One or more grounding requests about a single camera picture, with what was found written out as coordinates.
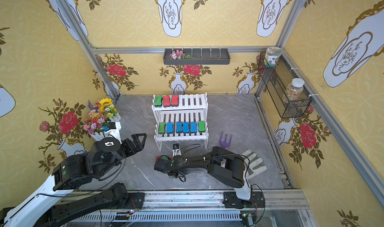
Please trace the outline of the flower bouquet in white planter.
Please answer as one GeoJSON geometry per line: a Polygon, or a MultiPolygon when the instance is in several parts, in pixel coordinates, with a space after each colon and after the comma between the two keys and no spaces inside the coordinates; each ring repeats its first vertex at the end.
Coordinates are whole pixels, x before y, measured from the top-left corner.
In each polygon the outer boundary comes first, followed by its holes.
{"type": "Polygon", "coordinates": [[[109,98],[104,98],[95,105],[89,103],[89,107],[91,111],[84,122],[83,130],[94,140],[102,140],[103,127],[108,122],[120,122],[121,116],[109,98]]]}

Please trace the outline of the red eraser top shelf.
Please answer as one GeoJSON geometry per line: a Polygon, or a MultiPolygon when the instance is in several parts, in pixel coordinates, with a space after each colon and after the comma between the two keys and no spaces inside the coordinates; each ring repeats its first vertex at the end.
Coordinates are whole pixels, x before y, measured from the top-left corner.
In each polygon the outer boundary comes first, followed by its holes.
{"type": "Polygon", "coordinates": [[[171,106],[171,98],[169,95],[163,96],[163,107],[170,107],[171,106]]]}
{"type": "Polygon", "coordinates": [[[172,95],[171,106],[172,107],[179,106],[179,96],[178,95],[172,95]]]}

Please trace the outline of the clear jar white lid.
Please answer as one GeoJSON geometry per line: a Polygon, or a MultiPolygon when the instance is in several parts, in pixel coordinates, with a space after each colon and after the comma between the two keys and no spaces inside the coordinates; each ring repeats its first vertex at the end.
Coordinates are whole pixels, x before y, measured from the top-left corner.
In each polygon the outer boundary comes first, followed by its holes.
{"type": "Polygon", "coordinates": [[[286,88],[286,97],[289,102],[297,101],[300,98],[300,94],[304,89],[304,80],[301,78],[294,78],[286,88]]]}

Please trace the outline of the jar with patterned label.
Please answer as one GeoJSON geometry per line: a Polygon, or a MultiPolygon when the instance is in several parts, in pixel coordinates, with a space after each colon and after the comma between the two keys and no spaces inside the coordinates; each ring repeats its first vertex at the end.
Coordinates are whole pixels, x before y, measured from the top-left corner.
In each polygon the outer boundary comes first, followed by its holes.
{"type": "Polygon", "coordinates": [[[275,67],[282,54],[280,47],[269,47],[266,49],[264,64],[268,67],[275,67]]]}

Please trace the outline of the grey wall tray with flowers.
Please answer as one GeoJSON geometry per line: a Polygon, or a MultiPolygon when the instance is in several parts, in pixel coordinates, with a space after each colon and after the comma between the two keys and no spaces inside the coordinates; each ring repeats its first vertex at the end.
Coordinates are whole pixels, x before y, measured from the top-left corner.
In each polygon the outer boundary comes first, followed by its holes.
{"type": "Polygon", "coordinates": [[[222,47],[166,48],[163,55],[165,65],[229,65],[230,60],[222,47]]]}

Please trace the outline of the blue eraser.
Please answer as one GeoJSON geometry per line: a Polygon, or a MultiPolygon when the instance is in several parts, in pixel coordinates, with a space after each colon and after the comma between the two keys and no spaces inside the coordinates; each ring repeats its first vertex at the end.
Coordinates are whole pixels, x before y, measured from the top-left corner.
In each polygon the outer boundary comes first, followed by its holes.
{"type": "Polygon", "coordinates": [[[189,133],[189,132],[190,132],[190,123],[183,122],[183,133],[189,133]]]}
{"type": "Polygon", "coordinates": [[[171,134],[173,132],[174,132],[174,123],[173,122],[166,123],[166,133],[171,134]]]}
{"type": "Polygon", "coordinates": [[[176,122],[176,133],[182,133],[183,132],[183,122],[176,122]]]}
{"type": "Polygon", "coordinates": [[[198,131],[198,123],[197,122],[191,122],[190,123],[190,133],[197,133],[198,131]]]}

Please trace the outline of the white wooden two-tier shelf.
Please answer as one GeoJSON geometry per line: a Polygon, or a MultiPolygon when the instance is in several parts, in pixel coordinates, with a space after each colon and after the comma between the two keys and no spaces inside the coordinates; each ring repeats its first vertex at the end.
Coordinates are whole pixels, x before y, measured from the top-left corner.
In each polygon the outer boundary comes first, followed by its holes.
{"type": "Polygon", "coordinates": [[[153,96],[152,100],[152,110],[156,120],[154,139],[159,150],[162,149],[163,142],[167,141],[203,140],[205,148],[208,147],[208,96],[206,93],[179,95],[179,106],[177,107],[155,107],[155,96],[153,96]],[[199,132],[198,130],[197,133],[176,133],[176,122],[179,121],[189,123],[204,121],[206,123],[206,132],[199,132]],[[171,134],[158,134],[158,124],[160,122],[173,122],[174,132],[171,134]]]}

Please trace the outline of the green eraser lower shelf left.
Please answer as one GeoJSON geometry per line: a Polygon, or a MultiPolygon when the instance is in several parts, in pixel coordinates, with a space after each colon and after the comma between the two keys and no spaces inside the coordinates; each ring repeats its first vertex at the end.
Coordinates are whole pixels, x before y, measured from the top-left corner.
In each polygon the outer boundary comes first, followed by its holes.
{"type": "Polygon", "coordinates": [[[158,124],[158,134],[165,134],[166,133],[166,123],[160,122],[158,124]]]}

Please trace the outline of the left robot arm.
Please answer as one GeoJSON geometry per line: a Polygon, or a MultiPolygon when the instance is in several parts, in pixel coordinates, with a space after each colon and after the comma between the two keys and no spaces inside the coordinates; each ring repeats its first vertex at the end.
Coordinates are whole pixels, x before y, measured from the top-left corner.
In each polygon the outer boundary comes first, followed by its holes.
{"type": "Polygon", "coordinates": [[[123,170],[128,157],[142,151],[147,134],[133,134],[118,140],[113,136],[93,143],[89,152],[75,154],[63,160],[47,180],[27,199],[14,208],[1,210],[2,227],[60,227],[74,219],[107,208],[134,206],[124,184],[109,189],[101,187],[86,198],[60,205],[63,198],[92,180],[104,181],[112,168],[119,169],[108,176],[112,181],[123,170]]]}

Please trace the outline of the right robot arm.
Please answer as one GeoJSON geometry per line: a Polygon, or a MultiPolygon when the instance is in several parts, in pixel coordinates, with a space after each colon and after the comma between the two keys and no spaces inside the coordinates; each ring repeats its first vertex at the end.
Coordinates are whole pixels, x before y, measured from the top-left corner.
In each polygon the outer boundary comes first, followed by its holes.
{"type": "Polygon", "coordinates": [[[233,188],[234,192],[224,193],[225,208],[265,208],[266,199],[262,191],[254,192],[246,179],[248,167],[246,156],[235,154],[215,146],[212,151],[200,155],[186,157],[178,153],[169,157],[160,155],[156,158],[154,170],[168,175],[170,178],[186,181],[186,175],[195,172],[207,172],[222,184],[233,188]]]}

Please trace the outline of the white gardening glove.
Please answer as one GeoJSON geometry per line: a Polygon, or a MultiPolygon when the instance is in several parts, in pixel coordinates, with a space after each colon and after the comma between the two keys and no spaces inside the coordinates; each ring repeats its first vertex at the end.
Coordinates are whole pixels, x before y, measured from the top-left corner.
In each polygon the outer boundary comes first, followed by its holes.
{"type": "Polygon", "coordinates": [[[248,167],[246,178],[250,180],[257,175],[265,172],[267,167],[264,165],[264,161],[261,157],[259,157],[255,152],[247,149],[241,155],[244,155],[244,160],[246,161],[246,167],[248,167]]]}

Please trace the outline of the green eraser lower shelf right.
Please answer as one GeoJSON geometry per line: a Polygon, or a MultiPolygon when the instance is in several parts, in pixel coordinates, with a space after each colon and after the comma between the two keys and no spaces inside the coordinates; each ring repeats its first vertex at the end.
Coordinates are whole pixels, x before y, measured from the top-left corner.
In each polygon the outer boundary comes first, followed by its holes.
{"type": "Polygon", "coordinates": [[[198,122],[198,130],[199,132],[206,132],[206,123],[204,121],[198,122]]]}

